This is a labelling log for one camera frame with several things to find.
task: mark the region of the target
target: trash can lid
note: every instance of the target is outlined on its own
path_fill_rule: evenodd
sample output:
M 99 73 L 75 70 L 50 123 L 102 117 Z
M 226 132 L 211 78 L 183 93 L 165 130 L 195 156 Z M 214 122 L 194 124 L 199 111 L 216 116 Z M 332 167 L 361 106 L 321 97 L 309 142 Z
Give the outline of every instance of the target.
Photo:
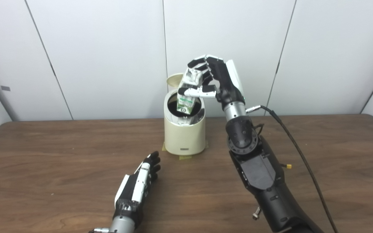
M 183 73 L 173 74 L 167 78 L 166 83 L 171 87 L 179 87 L 183 75 Z

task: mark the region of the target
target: wooden table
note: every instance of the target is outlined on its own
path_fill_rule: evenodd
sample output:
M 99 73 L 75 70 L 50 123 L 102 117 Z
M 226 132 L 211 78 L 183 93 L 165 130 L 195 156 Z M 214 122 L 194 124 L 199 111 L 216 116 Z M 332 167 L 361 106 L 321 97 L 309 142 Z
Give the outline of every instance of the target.
M 373 232 L 373 117 L 284 116 L 314 170 L 341 233 Z M 271 117 L 263 135 L 308 215 L 332 229 L 298 153 Z M 191 159 L 161 151 L 163 120 L 10 122 L 0 127 L 0 233 L 108 227 L 124 174 L 160 151 L 162 170 L 138 233 L 271 232 L 244 189 L 225 144 L 224 118 L 208 118 L 209 148 Z

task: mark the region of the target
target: cream trash can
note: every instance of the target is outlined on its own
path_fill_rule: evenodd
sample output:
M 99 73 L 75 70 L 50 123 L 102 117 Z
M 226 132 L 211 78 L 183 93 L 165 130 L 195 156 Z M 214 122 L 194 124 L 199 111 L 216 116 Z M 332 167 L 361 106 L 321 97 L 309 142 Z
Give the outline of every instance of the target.
M 194 155 L 205 148 L 205 107 L 203 99 L 198 98 L 191 115 L 176 110 L 182 75 L 174 74 L 167 79 L 167 84 L 176 89 L 169 91 L 164 100 L 165 148 L 173 155 Z

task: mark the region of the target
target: black cable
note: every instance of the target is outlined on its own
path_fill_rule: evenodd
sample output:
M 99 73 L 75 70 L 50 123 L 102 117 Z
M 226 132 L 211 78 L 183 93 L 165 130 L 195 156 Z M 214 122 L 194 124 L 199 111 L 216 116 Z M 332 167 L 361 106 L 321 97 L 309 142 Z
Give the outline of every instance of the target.
M 300 149 L 299 145 L 297 145 L 296 141 L 294 140 L 293 136 L 290 134 L 289 130 L 287 130 L 286 126 L 283 124 L 283 122 L 281 121 L 281 119 L 278 117 L 278 115 L 274 111 L 268 109 L 265 106 L 260 106 L 260 107 L 262 109 L 268 111 L 268 113 L 278 122 L 278 124 L 281 125 L 281 127 L 283 128 L 283 130 L 286 132 L 287 136 L 292 141 L 293 145 L 296 147 L 297 151 L 299 152 L 300 157 L 302 158 L 303 162 L 305 163 L 306 168 L 309 171 L 310 176 L 312 177 L 313 184 L 315 185 L 317 193 L 319 194 L 320 202 L 323 205 L 324 211 L 326 212 L 326 216 L 329 219 L 330 225 L 332 226 L 333 231 L 335 233 L 339 233 L 338 230 L 337 230 L 337 228 L 336 228 L 335 223 L 333 222 L 332 216 L 330 215 L 329 209 L 327 208 L 326 201 L 324 200 L 324 197 L 323 197 L 322 192 L 320 190 L 319 184 L 317 183 L 315 175 L 313 174 L 313 171 L 312 171 L 312 169 L 311 169 L 308 161 L 306 160 L 305 155 L 303 154 L 302 150 Z
M 264 127 L 264 123 L 261 123 L 261 124 L 254 126 L 253 129 L 255 130 L 257 128 L 260 128 L 259 132 L 257 133 L 258 135 L 260 135 L 262 133 L 263 127 Z

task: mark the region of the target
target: robotic arm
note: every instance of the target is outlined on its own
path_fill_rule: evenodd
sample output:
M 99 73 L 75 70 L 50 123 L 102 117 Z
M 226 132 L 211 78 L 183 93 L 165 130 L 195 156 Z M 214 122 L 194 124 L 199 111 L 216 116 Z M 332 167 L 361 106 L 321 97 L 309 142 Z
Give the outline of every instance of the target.
M 221 103 L 227 118 L 225 130 L 231 159 L 244 186 L 259 203 L 271 230 L 323 233 L 298 205 L 285 183 L 284 171 L 276 156 L 263 136 L 255 132 L 247 113 L 261 106 L 245 109 L 243 90 L 233 61 L 202 56 L 190 62 L 188 67 L 203 72 L 203 86 L 198 89 L 183 88 L 178 93 L 215 97 Z M 219 90 L 214 85 L 204 86 L 211 80 L 219 81 Z M 253 216 L 258 218 L 259 212 L 256 211 Z
M 179 88 L 178 93 L 190 97 L 216 98 L 221 103 L 227 118 L 225 130 L 230 157 L 244 186 L 259 203 L 253 218 L 257 219 L 263 211 L 273 232 L 323 233 L 296 202 L 285 183 L 281 164 L 260 132 L 255 132 L 259 125 L 254 126 L 247 114 L 267 108 L 245 108 L 243 89 L 234 62 L 202 56 L 191 61 L 188 67 L 203 72 L 203 85 Z M 219 81 L 219 89 L 209 85 L 212 80 Z M 267 110 L 278 118 L 273 111 Z M 115 197 L 116 210 L 111 226 L 95 228 L 91 233 L 133 233 L 142 221 L 142 207 L 152 181 L 157 179 L 159 162 L 158 152 L 153 152 L 134 174 L 125 175 Z
M 157 151 L 148 155 L 135 173 L 125 175 L 114 198 L 115 212 L 109 228 L 95 228 L 89 233 L 133 233 L 143 219 L 143 204 L 151 184 L 158 178 L 160 157 Z

